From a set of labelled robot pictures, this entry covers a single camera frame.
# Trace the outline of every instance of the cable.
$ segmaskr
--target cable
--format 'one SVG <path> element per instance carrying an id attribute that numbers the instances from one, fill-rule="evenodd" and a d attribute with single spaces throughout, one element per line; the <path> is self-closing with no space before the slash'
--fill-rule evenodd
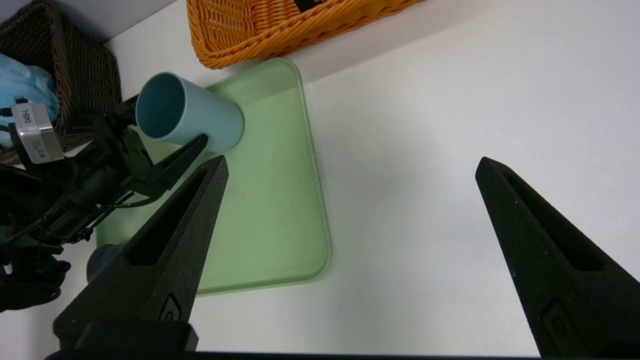
<path id="1" fill-rule="evenodd" d="M 106 204 L 100 205 L 101 208 L 113 208 L 113 209 L 129 209 L 129 208 L 138 208 L 140 206 L 149 205 L 152 202 L 155 202 L 160 197 L 148 197 L 144 200 L 136 201 L 136 202 L 127 202 L 126 204 Z"/>
<path id="2" fill-rule="evenodd" d="M 34 220 L 32 223 L 30 223 L 29 225 L 27 225 L 26 227 L 23 227 L 20 231 L 18 231 L 17 233 L 13 233 L 10 237 L 8 237 L 7 239 L 5 239 L 5 241 L 0 244 L 2 246 L 7 246 L 7 245 L 11 245 L 13 243 L 13 241 L 15 241 L 16 239 L 21 238 L 24 235 L 27 235 L 28 233 L 30 233 L 31 231 L 35 230 L 36 227 L 38 227 L 40 224 L 42 224 L 43 222 L 45 222 L 52 214 L 54 214 L 58 208 L 60 208 L 62 206 L 62 204 L 67 200 L 67 197 L 71 194 L 71 192 L 74 190 L 74 188 L 76 187 L 76 184 L 78 182 L 78 179 L 80 178 L 80 170 L 78 168 L 77 163 L 72 159 L 72 158 L 65 158 L 65 160 L 67 161 L 68 164 L 70 164 L 71 169 L 73 171 L 73 177 L 71 179 L 71 183 L 67 186 L 67 189 L 65 190 L 65 192 L 62 194 L 62 196 L 60 196 L 58 198 L 58 200 L 56 200 L 56 202 L 53 203 L 53 205 L 49 208 L 49 210 L 47 210 L 38 220 Z"/>

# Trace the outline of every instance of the label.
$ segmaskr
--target label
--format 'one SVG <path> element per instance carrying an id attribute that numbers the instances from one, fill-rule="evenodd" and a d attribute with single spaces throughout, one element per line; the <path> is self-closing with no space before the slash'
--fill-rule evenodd
<path id="1" fill-rule="evenodd" d="M 301 13 L 311 10 L 320 4 L 324 4 L 329 0 L 295 0 L 296 5 L 298 5 L 298 9 Z"/>
<path id="2" fill-rule="evenodd" d="M 31 104 L 16 104 L 12 106 L 11 110 L 15 128 L 31 161 L 34 164 L 50 163 L 51 157 L 42 141 L 42 135 L 40 135 L 40 129 Z"/>

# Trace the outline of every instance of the orange wicker basket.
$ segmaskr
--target orange wicker basket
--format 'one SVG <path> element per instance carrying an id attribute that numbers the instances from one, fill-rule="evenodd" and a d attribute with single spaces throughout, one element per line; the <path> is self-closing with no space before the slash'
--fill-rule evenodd
<path id="1" fill-rule="evenodd" d="M 187 9 L 196 55 L 221 69 L 292 53 L 420 1 L 329 0 L 300 13 L 294 0 L 187 0 Z"/>

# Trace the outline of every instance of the light blue cup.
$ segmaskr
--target light blue cup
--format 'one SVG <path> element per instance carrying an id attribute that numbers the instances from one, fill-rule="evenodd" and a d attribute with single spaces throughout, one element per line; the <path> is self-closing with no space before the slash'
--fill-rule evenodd
<path id="1" fill-rule="evenodd" d="M 206 134 L 211 152 L 231 149 L 244 129 L 234 104 L 171 72 L 147 81 L 136 103 L 136 121 L 151 139 L 178 145 Z"/>

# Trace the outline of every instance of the wall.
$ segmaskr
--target wall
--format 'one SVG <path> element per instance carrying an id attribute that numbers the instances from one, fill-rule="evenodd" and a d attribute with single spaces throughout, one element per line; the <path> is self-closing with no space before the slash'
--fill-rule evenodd
<path id="1" fill-rule="evenodd" d="M 175 0 L 58 0 L 71 21 L 99 42 L 105 42 Z M 30 0 L 3 0 L 0 22 Z"/>

